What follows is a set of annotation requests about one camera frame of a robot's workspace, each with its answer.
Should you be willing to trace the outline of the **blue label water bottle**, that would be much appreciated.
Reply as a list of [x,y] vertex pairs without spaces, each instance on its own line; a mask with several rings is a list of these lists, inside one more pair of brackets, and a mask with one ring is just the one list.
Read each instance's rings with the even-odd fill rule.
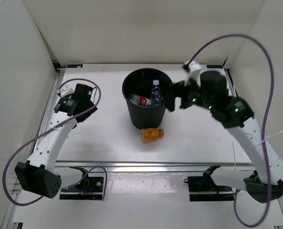
[[152,81],[152,89],[151,89],[151,95],[150,100],[151,104],[153,106],[160,105],[161,103],[161,88],[160,88],[160,82],[159,80],[153,80]]

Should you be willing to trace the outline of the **red label water bottle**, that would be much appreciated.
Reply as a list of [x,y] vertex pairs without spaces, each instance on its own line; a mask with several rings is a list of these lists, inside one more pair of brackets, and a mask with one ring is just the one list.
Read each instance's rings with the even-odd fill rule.
[[152,104],[150,99],[145,98],[143,96],[136,95],[136,94],[130,94],[128,99],[134,105],[141,106],[141,107],[149,107]]

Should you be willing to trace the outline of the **orange juice bottle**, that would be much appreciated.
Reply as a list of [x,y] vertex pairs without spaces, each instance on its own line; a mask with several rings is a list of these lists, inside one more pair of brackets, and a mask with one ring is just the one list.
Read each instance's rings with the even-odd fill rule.
[[154,142],[164,137],[164,131],[157,128],[141,129],[141,141],[144,143]]

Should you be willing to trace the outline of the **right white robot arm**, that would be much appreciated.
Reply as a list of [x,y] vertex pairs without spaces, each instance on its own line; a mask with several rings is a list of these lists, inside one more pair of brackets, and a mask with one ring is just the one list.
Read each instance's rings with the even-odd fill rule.
[[260,203],[280,198],[283,195],[283,161],[262,139],[253,110],[244,99],[229,95],[226,78],[218,71],[204,71],[195,61],[186,63],[183,68],[188,73],[187,78],[168,86],[163,106],[173,112],[178,97],[181,109],[196,105],[210,111],[237,140],[255,168],[254,171],[240,171],[211,166],[202,176],[188,179],[192,191],[231,187],[246,191]]

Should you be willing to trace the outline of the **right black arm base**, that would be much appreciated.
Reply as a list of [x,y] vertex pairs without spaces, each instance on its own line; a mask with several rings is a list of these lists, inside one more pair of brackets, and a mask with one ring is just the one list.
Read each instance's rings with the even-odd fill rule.
[[183,180],[188,185],[190,202],[234,201],[232,188],[218,186],[211,178],[212,173],[220,167],[210,166],[201,176],[190,176]]

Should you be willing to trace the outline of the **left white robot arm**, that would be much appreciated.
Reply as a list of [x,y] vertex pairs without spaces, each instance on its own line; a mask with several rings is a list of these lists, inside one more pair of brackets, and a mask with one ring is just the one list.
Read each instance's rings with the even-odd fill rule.
[[85,121],[97,107],[91,100],[96,87],[78,83],[61,88],[49,127],[27,161],[15,166],[15,173],[23,190],[53,198],[61,187],[61,177],[54,174],[55,162],[70,131]]

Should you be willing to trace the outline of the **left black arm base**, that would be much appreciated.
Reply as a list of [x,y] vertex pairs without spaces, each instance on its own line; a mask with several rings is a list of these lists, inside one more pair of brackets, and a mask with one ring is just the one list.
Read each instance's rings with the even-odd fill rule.
[[106,178],[93,176],[87,169],[82,167],[70,167],[71,170],[79,171],[81,177],[86,174],[78,184],[70,184],[70,187],[64,187],[60,191],[60,200],[103,200],[106,188]]

